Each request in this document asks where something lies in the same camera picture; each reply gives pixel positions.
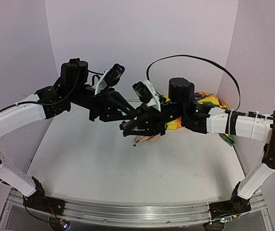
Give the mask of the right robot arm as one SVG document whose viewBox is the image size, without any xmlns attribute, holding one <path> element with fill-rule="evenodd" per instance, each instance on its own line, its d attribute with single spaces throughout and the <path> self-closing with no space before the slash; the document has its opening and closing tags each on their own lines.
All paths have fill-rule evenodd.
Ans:
<svg viewBox="0 0 275 231">
<path fill-rule="evenodd" d="M 133 119 L 121 123 L 124 136 L 164 135 L 165 125 L 180 118 L 181 125 L 193 132 L 229 134 L 264 143 L 261 161 L 236 187 L 236 195 L 246 200 L 275 172 L 275 111 L 262 115 L 195 103 L 194 84 L 183 77 L 170 79 L 169 101 L 158 107 L 150 102 L 155 90 L 148 80 L 135 84 L 133 89 L 142 105 Z"/>
</svg>

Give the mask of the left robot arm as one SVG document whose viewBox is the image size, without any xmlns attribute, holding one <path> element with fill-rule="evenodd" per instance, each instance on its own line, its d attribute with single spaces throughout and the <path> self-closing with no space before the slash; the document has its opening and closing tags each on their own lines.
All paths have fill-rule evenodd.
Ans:
<svg viewBox="0 0 275 231">
<path fill-rule="evenodd" d="M 114 64 L 98 81 L 88 84 L 88 62 L 70 59 L 61 66 L 61 75 L 52 86 L 47 86 L 15 104 L 0 110 L 0 138 L 28 124 L 50 119 L 71 110 L 76 104 L 89 110 L 89 120 L 103 122 L 132 119 L 135 109 L 114 89 L 125 68 Z M 0 154 L 0 181 L 19 191 L 38 210 L 48 207 L 48 198 L 40 182 L 12 167 Z"/>
</svg>

